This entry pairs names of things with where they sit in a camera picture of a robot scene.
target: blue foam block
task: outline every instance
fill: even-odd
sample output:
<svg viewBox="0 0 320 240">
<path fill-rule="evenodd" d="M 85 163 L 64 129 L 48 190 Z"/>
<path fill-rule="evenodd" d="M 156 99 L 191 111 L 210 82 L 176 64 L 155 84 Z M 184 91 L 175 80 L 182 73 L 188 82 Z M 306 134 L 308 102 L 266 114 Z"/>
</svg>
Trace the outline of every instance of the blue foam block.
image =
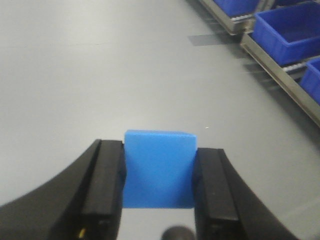
<svg viewBox="0 0 320 240">
<path fill-rule="evenodd" d="M 197 137 L 171 131 L 128 130 L 124 137 L 125 208 L 192 208 Z"/>
</svg>

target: roller conveyor rack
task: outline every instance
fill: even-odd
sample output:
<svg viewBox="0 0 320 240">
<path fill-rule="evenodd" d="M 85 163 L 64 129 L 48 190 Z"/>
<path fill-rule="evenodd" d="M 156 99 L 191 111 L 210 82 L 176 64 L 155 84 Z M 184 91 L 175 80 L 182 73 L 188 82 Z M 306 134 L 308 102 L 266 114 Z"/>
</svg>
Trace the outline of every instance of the roller conveyor rack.
<svg viewBox="0 0 320 240">
<path fill-rule="evenodd" d="M 297 79 L 305 72 L 306 63 L 310 59 L 304 59 L 291 65 L 280 66 L 251 37 L 255 25 L 254 12 L 246 15 L 229 17 L 213 0 L 199 1 L 230 35 L 243 34 L 240 43 L 241 47 L 254 58 L 254 60 L 320 127 L 320 105 L 297 83 Z M 275 4 L 275 1 L 276 0 L 260 0 L 255 13 L 270 10 Z"/>
<path fill-rule="evenodd" d="M 247 33 L 254 25 L 254 12 L 230 17 L 213 0 L 199 0 L 212 16 L 224 27 L 230 35 Z M 255 12 L 262 12 L 272 8 L 275 0 L 260 0 Z"/>
</svg>

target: epoxy floor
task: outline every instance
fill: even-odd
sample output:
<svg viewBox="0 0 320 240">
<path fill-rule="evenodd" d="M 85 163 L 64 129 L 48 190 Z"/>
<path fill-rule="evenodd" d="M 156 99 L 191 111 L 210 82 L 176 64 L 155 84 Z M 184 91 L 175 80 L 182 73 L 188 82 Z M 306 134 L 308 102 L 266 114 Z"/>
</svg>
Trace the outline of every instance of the epoxy floor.
<svg viewBox="0 0 320 240">
<path fill-rule="evenodd" d="M 0 204 L 94 139 L 185 131 L 224 148 L 299 238 L 320 238 L 320 131 L 196 0 L 0 2 Z M 125 209 L 119 240 L 194 228 L 192 209 Z"/>
</svg>

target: blue plastic bin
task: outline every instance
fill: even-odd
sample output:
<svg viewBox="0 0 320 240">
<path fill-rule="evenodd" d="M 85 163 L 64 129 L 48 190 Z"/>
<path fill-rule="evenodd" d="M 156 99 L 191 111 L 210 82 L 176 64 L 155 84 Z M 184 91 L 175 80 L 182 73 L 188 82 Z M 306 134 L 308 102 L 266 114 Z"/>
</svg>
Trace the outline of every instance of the blue plastic bin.
<svg viewBox="0 0 320 240">
<path fill-rule="evenodd" d="M 214 0 L 214 2 L 229 17 L 234 17 L 254 12 L 259 0 Z"/>
<path fill-rule="evenodd" d="M 320 58 L 309 61 L 300 86 L 320 104 Z"/>
<path fill-rule="evenodd" d="M 282 7 L 255 17 L 253 39 L 279 65 L 320 54 L 320 4 Z"/>
</svg>

